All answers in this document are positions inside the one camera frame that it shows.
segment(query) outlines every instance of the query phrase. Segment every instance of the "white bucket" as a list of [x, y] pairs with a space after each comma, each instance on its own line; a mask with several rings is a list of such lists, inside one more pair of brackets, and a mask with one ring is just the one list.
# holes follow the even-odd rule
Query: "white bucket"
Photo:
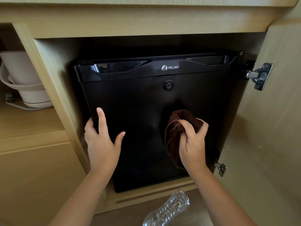
[[24, 104], [31, 108], [53, 106], [26, 52], [3, 52], [0, 56], [0, 80], [18, 90]]

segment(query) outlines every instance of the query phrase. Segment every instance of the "black mini fridge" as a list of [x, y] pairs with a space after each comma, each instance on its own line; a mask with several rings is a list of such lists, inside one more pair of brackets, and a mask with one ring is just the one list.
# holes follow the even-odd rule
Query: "black mini fridge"
[[187, 176], [164, 145], [171, 113], [189, 110], [209, 124], [206, 154], [219, 137], [242, 56], [237, 52], [191, 52], [84, 60], [75, 70], [98, 130], [97, 107], [104, 110], [109, 135], [125, 131], [113, 174], [116, 192]]

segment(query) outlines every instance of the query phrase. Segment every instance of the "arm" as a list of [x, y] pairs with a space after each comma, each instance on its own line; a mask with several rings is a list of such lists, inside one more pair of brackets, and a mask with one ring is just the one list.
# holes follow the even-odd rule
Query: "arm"
[[205, 135], [208, 124], [204, 122], [198, 133], [192, 125], [179, 120], [185, 128], [179, 147], [181, 161], [195, 182], [207, 206], [214, 226], [256, 226], [228, 191], [214, 177], [205, 163]]
[[117, 166], [125, 132], [120, 133], [113, 144], [109, 137], [103, 110], [97, 108], [97, 113], [99, 134], [93, 128], [91, 118], [85, 126], [85, 140], [88, 144], [91, 171], [49, 226], [88, 226], [97, 202]]

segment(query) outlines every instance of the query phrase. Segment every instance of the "drawer front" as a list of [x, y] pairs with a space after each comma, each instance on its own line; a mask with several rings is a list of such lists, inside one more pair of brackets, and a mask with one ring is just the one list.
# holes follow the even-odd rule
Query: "drawer front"
[[70, 142], [0, 154], [0, 222], [47, 225], [84, 177]]

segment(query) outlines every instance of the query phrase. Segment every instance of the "microfiber towel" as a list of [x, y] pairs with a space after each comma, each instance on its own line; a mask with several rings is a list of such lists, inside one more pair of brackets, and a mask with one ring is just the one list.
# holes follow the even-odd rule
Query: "microfiber towel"
[[185, 129], [178, 120], [186, 120], [192, 124], [195, 133], [199, 132], [203, 122], [195, 118], [191, 112], [186, 109], [173, 111], [169, 118], [168, 125], [165, 129], [165, 147], [176, 167], [184, 168], [179, 155], [179, 145], [181, 134], [185, 132]]

